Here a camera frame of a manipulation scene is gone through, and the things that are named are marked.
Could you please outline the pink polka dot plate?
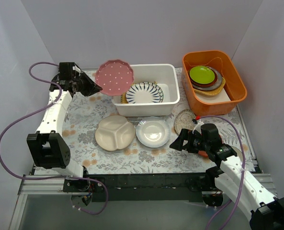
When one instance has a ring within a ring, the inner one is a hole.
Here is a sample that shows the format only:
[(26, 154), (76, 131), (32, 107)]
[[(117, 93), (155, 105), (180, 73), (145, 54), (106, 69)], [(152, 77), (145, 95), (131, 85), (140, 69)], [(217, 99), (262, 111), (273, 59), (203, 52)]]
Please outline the pink polka dot plate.
[(106, 61), (95, 73), (95, 83), (102, 88), (100, 92), (108, 96), (122, 95), (133, 82), (134, 72), (131, 66), (119, 59)]

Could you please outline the pale blue rimmed plate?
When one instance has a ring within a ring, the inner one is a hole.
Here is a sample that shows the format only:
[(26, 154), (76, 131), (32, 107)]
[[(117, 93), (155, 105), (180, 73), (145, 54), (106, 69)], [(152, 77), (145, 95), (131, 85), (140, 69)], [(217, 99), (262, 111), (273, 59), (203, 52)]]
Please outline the pale blue rimmed plate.
[(149, 148), (159, 148), (170, 139), (170, 126), (159, 117), (146, 117), (136, 126), (136, 137)]

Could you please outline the yellow bamboo mat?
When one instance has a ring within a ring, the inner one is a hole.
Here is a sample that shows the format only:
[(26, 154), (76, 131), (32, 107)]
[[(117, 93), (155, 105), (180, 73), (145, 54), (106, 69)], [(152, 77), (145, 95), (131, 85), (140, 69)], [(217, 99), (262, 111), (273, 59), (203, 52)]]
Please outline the yellow bamboo mat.
[[(157, 82), (156, 82), (156, 81), (154, 81), (154, 82), (143, 81), (143, 83), (148, 83), (148, 84), (150, 84), (150, 85), (155, 85), (155, 86), (157, 86)], [(122, 103), (122, 104), (128, 103), (128, 101), (127, 101), (127, 99), (126, 99), (126, 93), (125, 93), (125, 92), (124, 92), (124, 93), (122, 94), (122, 96), (121, 96), (121, 103)]]

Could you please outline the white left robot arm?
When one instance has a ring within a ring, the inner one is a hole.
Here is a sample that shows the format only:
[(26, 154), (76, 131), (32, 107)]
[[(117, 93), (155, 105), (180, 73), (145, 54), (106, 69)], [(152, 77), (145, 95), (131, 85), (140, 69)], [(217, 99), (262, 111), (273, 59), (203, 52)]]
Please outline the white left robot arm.
[(37, 167), (51, 169), (65, 177), (75, 177), (74, 186), (81, 192), (90, 187), (86, 169), (72, 160), (62, 137), (63, 122), (75, 93), (85, 97), (102, 90), (76, 63), (61, 62), (58, 73), (49, 82), (48, 108), (36, 132), (27, 136), (27, 145)]

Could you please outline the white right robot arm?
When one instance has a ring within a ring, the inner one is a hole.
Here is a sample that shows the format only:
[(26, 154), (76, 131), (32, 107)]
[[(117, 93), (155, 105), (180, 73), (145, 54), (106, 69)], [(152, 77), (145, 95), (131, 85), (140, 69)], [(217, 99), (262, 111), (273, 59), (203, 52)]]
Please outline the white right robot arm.
[[(91, 111), (93, 119), (103, 117), (106, 112), (115, 107), (121, 116), (125, 117), (153, 117), (170, 116), (173, 108), (180, 102), (170, 102), (170, 92), (164, 93), (161, 103), (124, 103), (121, 96), (112, 99), (111, 105), (100, 100)], [(217, 160), (217, 167), (213, 173), (205, 178), (206, 187), (210, 190), (221, 189), (247, 216), (252, 230), (284, 230), (284, 198), (278, 199), (257, 181), (246, 169), (245, 151), (241, 150), (241, 157), (232, 156), (225, 160)]]

